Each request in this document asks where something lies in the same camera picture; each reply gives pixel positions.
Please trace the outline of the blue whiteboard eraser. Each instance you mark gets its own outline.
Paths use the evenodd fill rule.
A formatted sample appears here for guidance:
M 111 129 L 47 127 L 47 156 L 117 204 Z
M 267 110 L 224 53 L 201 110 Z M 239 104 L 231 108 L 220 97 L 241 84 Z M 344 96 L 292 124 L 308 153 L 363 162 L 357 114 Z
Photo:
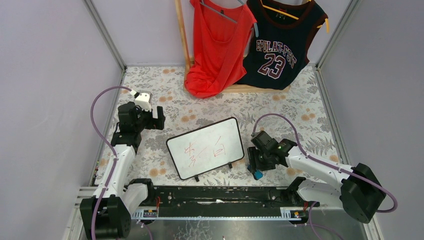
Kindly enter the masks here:
M 252 175 L 256 181 L 260 180 L 263 177 L 263 173 L 259 170 L 256 170 Z

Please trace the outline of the white board with black frame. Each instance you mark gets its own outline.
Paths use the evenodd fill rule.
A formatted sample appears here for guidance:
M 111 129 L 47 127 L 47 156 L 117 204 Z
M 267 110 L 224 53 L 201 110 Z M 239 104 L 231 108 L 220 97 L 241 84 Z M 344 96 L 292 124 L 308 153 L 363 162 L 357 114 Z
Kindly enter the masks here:
M 166 146 L 181 180 L 196 178 L 244 158 L 244 148 L 235 117 L 173 136 Z

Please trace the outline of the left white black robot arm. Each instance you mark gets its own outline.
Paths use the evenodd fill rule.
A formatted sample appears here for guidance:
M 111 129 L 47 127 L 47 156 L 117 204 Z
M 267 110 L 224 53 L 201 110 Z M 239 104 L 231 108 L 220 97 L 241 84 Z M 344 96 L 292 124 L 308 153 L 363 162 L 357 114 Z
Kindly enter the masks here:
M 163 130 L 166 117 L 163 107 L 144 111 L 134 102 L 118 107 L 118 123 L 112 135 L 109 160 L 100 184 L 91 197 L 80 203 L 80 214 L 89 240 L 127 238 L 131 216 L 137 207 L 149 199 L 152 184 L 134 182 L 125 186 L 127 173 L 138 152 L 143 130 Z

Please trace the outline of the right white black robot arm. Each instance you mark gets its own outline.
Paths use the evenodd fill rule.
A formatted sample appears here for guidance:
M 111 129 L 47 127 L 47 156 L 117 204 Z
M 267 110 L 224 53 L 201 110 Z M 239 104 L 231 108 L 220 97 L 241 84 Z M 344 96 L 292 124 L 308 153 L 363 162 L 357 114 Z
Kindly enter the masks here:
M 343 209 L 360 223 L 368 224 L 386 197 L 374 172 L 365 164 L 356 166 L 327 161 L 308 154 L 300 144 L 277 141 L 265 131 L 252 134 L 248 148 L 249 166 L 255 180 L 277 165 L 301 170 L 318 181 L 300 180 L 294 191 L 306 202 L 318 202 Z

